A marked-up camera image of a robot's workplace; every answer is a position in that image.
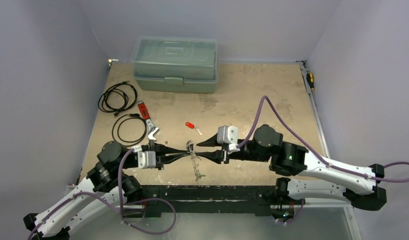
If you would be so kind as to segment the key with red tag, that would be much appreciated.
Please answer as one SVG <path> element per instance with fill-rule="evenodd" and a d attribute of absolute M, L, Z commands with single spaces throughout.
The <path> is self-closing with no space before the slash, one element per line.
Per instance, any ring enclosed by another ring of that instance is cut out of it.
<path fill-rule="evenodd" d="M 197 125 L 195 125 L 195 124 L 193 124 L 193 123 L 191 123 L 191 122 L 186 122 L 185 125 L 186 125 L 188 128 L 193 129 L 193 130 L 195 130 L 196 132 L 198 132 L 201 136 L 203 135 L 202 132 L 200 131 L 200 128 L 199 128 Z"/>

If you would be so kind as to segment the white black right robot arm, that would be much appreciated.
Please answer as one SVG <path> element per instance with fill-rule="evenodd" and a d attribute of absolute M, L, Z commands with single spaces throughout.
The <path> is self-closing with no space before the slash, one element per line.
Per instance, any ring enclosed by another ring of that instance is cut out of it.
<path fill-rule="evenodd" d="M 283 134 L 267 124 L 258 127 L 253 138 L 237 148 L 241 142 L 237 127 L 221 126 L 214 136 L 198 143 L 200 147 L 221 149 L 197 155 L 217 164 L 227 164 L 231 159 L 269 163 L 269 170 L 281 176 L 273 190 L 274 199 L 281 204 L 290 199 L 333 199 L 361 210 L 378 211 L 387 203 L 386 190 L 375 180 L 384 177 L 380 164 L 336 166 L 336 160 L 318 158 L 305 147 L 284 141 Z"/>

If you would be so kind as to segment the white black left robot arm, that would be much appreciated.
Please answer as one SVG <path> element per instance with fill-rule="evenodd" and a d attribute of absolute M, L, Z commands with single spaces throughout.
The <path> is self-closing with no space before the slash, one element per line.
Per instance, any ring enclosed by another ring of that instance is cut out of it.
<path fill-rule="evenodd" d="M 159 169 L 191 153 L 154 143 L 127 147 L 115 141 L 107 142 L 97 155 L 98 162 L 73 190 L 61 200 L 41 213 L 29 213 L 24 218 L 30 231 L 30 240 L 68 240 L 71 232 L 81 222 L 93 218 L 109 208 L 119 214 L 122 223 L 131 227 L 126 220 L 126 205 L 140 206 L 138 212 L 145 213 L 149 202 L 161 202 L 157 196 L 144 194 L 139 181 L 124 173 L 125 169 Z"/>

